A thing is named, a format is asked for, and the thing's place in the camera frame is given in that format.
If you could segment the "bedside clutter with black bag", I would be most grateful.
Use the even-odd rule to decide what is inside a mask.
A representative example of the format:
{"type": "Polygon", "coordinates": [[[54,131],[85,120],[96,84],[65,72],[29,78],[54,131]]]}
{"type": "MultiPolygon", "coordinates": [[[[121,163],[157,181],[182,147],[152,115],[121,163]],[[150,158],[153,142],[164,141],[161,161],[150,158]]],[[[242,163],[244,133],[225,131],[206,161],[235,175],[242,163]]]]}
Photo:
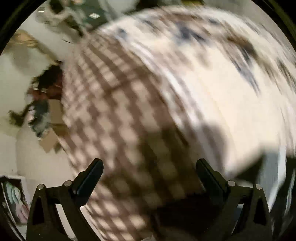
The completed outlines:
{"type": "Polygon", "coordinates": [[[20,113],[9,111],[10,123],[17,127],[27,123],[46,153],[58,152],[61,149],[59,138],[67,133],[61,103],[62,65],[63,62],[55,61],[34,77],[27,90],[27,96],[31,98],[29,103],[20,113]]]}

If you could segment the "cream floral fleece bed blanket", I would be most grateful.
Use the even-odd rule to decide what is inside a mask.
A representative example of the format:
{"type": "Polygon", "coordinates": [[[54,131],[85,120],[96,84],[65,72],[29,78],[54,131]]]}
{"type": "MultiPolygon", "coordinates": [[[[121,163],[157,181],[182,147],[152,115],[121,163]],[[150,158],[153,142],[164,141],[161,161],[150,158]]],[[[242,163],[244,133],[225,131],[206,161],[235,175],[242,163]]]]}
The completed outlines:
{"type": "Polygon", "coordinates": [[[295,157],[295,54],[270,30],[208,7],[145,9],[84,37],[64,64],[62,140],[103,240],[152,235],[149,211],[200,190],[195,162],[231,177],[295,157]]]}

